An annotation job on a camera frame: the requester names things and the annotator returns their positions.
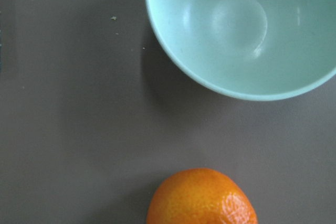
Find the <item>orange mandarin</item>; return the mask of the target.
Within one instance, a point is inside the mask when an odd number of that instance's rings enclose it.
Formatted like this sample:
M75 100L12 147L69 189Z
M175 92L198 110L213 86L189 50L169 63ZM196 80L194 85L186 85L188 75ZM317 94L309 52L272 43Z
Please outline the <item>orange mandarin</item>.
M249 199L228 176L209 168L183 170L155 191L147 223L258 223Z

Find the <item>mint green bowl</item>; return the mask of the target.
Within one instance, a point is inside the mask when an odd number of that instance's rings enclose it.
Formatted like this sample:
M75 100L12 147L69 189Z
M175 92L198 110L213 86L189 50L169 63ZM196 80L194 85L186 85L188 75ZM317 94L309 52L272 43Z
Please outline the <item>mint green bowl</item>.
M274 101L335 76L335 0L145 0L169 58L217 93Z

